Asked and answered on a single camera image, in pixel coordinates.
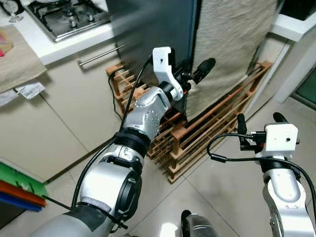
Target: white countertop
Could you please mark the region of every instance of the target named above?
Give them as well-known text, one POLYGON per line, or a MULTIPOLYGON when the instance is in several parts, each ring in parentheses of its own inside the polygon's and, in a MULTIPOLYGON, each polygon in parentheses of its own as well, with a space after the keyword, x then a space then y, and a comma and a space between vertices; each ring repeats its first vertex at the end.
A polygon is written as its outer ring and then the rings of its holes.
POLYGON ((315 25, 316 12, 309 16, 305 21, 279 14, 276 20, 272 23, 270 32, 289 40, 299 41, 315 25))
MULTIPOLYGON (((105 10, 105 0, 97 5, 105 10)), ((83 49, 94 46, 114 37, 111 24, 105 24, 60 42, 53 42, 36 24, 30 15, 24 11, 19 16, 24 19, 13 25, 22 34, 26 42, 34 50, 44 65, 55 62, 83 49)), ((0 26, 9 25, 10 17, 0 12, 0 26)))

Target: stove burner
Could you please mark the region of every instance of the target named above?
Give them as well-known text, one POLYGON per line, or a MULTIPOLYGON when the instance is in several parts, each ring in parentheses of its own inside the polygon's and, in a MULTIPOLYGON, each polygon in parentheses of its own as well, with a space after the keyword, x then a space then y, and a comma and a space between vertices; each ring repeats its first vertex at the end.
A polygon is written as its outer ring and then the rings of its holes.
POLYGON ((50 3, 32 2, 26 10, 54 41, 110 22, 107 12, 91 0, 60 0, 50 3))

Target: kitchen cabinet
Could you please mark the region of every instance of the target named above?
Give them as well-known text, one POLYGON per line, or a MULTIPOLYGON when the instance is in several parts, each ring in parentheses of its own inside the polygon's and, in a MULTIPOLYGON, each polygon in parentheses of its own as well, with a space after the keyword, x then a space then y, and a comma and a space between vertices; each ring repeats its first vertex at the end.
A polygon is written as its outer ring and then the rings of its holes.
POLYGON ((0 108, 0 157, 45 181, 87 153, 40 96, 0 108))
POLYGON ((106 41, 47 65, 47 73, 39 78, 46 90, 45 101, 66 126, 92 151, 118 131, 119 117, 113 111, 112 94, 105 69, 119 62, 116 52, 92 61, 84 61, 115 47, 106 41))

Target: dish towel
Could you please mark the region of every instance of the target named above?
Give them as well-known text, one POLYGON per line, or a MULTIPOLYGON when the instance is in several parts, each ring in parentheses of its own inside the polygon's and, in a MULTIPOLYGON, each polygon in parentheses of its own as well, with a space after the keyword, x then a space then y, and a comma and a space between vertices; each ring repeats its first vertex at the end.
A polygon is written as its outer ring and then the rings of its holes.
POLYGON ((188 120, 245 78, 256 48, 269 31, 276 6, 276 0, 202 1, 193 71, 208 58, 215 58, 216 64, 198 85, 192 83, 188 120))
POLYGON ((46 67, 13 25, 0 27, 13 42, 13 48, 0 57, 0 93, 38 77, 46 67))

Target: cabinet handle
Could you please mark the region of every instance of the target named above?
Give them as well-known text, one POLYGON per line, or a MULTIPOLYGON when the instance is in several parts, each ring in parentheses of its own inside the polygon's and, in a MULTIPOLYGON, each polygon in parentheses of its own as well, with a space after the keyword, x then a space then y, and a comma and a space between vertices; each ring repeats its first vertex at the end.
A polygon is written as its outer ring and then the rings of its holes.
POLYGON ((117 51, 117 50, 119 50, 120 48, 123 48, 123 47, 124 47, 124 44, 122 44, 122 45, 119 46, 119 47, 113 48, 113 49, 111 49, 111 50, 109 50, 109 51, 106 51, 106 52, 104 52, 104 53, 101 53, 101 54, 99 54, 99 55, 97 55, 97 56, 95 56, 95 57, 93 57, 93 58, 90 58, 90 59, 84 61, 84 62, 82 62, 82 61, 79 60, 79 61, 77 61, 77 63, 78 63, 78 65, 79 65, 79 67, 81 67, 81 66, 83 66, 83 65, 85 65, 85 64, 87 64, 87 63, 90 63, 90 62, 92 62, 92 61, 94 61, 94 60, 96 60, 96 59, 98 59, 98 58, 101 58, 101 57, 103 57, 103 56, 105 56, 105 55, 108 55, 109 53, 112 53, 112 52, 114 52, 114 51, 117 51))

